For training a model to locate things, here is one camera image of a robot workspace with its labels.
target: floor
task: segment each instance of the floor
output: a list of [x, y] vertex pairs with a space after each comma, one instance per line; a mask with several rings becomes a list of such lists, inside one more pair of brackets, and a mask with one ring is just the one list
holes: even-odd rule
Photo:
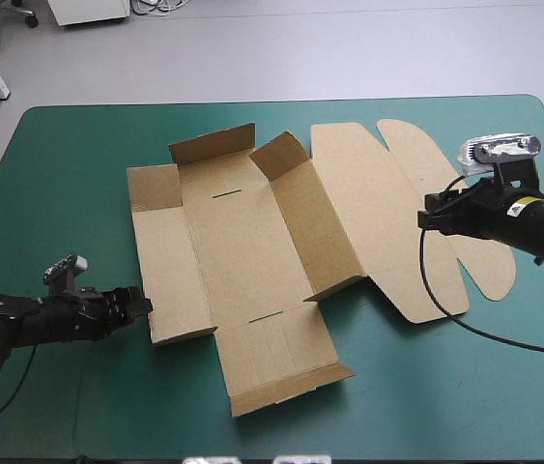
[[[191, 0], [166, 18], [0, 25], [0, 151], [30, 107], [532, 94], [544, 0]], [[179, 124], [167, 121], [166, 124]]]

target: table surface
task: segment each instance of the table surface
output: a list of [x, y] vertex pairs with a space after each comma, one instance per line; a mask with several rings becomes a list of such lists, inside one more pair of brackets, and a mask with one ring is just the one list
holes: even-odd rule
[[[140, 284], [126, 168], [169, 162], [171, 142], [254, 121], [258, 144], [289, 129], [308, 145], [312, 124], [358, 121], [379, 136], [381, 118], [421, 126], [451, 160], [474, 136], [534, 133], [544, 189], [544, 108], [530, 96], [39, 107], [23, 116], [0, 166], [0, 292], [44, 294], [43, 269], [73, 250], [90, 263], [80, 285]], [[500, 303], [465, 275], [466, 320], [544, 344], [544, 266], [515, 256], [517, 281]], [[42, 346], [0, 417], [1, 454], [544, 458], [544, 355], [448, 321], [406, 323], [367, 281], [321, 308], [356, 377], [237, 420], [212, 337], [152, 348], [139, 320], [103, 342]], [[5, 365], [0, 404], [28, 354]]]

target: white cabinet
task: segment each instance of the white cabinet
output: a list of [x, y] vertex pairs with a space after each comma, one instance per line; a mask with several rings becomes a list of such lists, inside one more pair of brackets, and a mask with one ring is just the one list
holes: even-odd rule
[[60, 26], [129, 16], [129, 0], [48, 0], [48, 5]]

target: chair wheel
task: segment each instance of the chair wheel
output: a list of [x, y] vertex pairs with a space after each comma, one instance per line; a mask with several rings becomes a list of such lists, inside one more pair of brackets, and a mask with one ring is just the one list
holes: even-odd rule
[[24, 22], [27, 26], [29, 26], [30, 28], [34, 28], [34, 27], [38, 27], [38, 24], [40, 24], [38, 22], [38, 17], [35, 16], [34, 14], [29, 14], [27, 17], [24, 18]]

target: cable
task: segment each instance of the cable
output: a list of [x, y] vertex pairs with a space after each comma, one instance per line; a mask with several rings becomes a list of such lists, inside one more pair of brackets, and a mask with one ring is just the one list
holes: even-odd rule
[[177, 3], [172, 4], [169, 0], [129, 0], [129, 6], [132, 12], [138, 16], [168, 16], [171, 12], [179, 10], [181, 7], [188, 4], [190, 0], [179, 0]]
[[[449, 191], [454, 187], [456, 184], [458, 184], [460, 181], [465, 179], [465, 176], [460, 176], [459, 178], [455, 179], [452, 183], [450, 183], [447, 188], [445, 188], [444, 192], [441, 195], [441, 199], [439, 203], [435, 206], [434, 210], [437, 211], [441, 204], [444, 202], [445, 197], [449, 194]], [[419, 271], [422, 276], [422, 282], [424, 284], [424, 288], [426, 289], [426, 293], [428, 293], [428, 296], [430, 297], [433, 304], [441, 311], [445, 316], [447, 316], [448, 319], [451, 319], [456, 324], [461, 326], [463, 329], [466, 329], [476, 335], [483, 336], [485, 338], [489, 338], [491, 340], [498, 341], [499, 343], [503, 343], [506, 345], [512, 345], [516, 346], [517, 348], [522, 348], [525, 350], [531, 350], [531, 351], [537, 351], [540, 353], [544, 353], [544, 346], [540, 345], [532, 345], [529, 343], [525, 343], [523, 341], [517, 341], [513, 340], [511, 338], [505, 338], [499, 335], [495, 335], [493, 333], [488, 333], [485, 331], [482, 331], [481, 329], [477, 329], [474, 326], [471, 326], [470, 324], [466, 323], [462, 319], [460, 319], [455, 314], [452, 314], [447, 309], [444, 308], [444, 306], [439, 303], [439, 300], [437, 300], [437, 297], [435, 297], [435, 294], [433, 293], [433, 290], [430, 288], [430, 284], [428, 283], [428, 278], [426, 277], [426, 267], [424, 265], [424, 239], [426, 237], [426, 230], [422, 229], [422, 232], [419, 236]]]
[[6, 409], [8, 409], [8, 406], [12, 404], [12, 402], [15, 400], [16, 396], [18, 395], [18, 392], [20, 392], [20, 389], [22, 388], [22, 384], [24, 384], [24, 380], [27, 378], [27, 374], [29, 373], [29, 370], [31, 370], [31, 364], [33, 363], [33, 359], [36, 356], [36, 351], [38, 351], [38, 345], [35, 345], [33, 347], [33, 350], [31, 350], [31, 355], [29, 356], [29, 361], [27, 362], [27, 366], [24, 369], [24, 372], [22, 373], [22, 377], [20, 377], [20, 380], [18, 381], [18, 385], [16, 385], [16, 388], [14, 389], [14, 392], [10, 396], [10, 398], [5, 402], [3, 406], [0, 407], [0, 414], [4, 412]]

